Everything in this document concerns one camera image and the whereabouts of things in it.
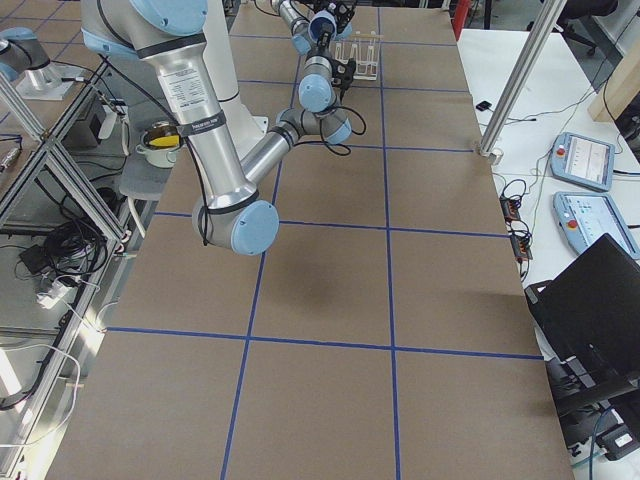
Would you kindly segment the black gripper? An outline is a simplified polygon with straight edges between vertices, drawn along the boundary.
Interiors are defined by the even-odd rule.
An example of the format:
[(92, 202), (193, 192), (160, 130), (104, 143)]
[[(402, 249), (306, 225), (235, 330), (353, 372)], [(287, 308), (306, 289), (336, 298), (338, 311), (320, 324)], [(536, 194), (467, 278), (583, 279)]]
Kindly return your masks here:
[(346, 62), (338, 59), (332, 60), (332, 84), (351, 85), (354, 80), (356, 61), (350, 58)]

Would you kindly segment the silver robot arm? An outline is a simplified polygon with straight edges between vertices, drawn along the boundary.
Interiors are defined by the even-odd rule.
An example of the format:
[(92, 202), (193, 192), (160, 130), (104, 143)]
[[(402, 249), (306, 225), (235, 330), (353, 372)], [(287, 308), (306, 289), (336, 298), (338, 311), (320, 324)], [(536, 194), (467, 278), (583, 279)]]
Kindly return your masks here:
[(351, 31), (355, 9), (317, 1), (312, 17), (289, 1), (272, 9), (305, 56), (299, 107), (261, 128), (242, 104), (224, 9), (218, 1), (85, 1), (86, 46), (105, 56), (151, 65), (178, 132), (192, 151), (202, 186), (193, 225), (207, 244), (240, 255), (258, 255), (279, 229), (276, 208), (260, 197), (265, 176), (307, 135), (330, 145), (347, 140), (352, 127), (341, 101), (356, 64), (330, 51)]
[(296, 51), (305, 55), (318, 44), (327, 46), (331, 41), (345, 39), (351, 34), (357, 2), (304, 1), (313, 10), (310, 18), (303, 15), (293, 1), (273, 0), (269, 4), (288, 26)]

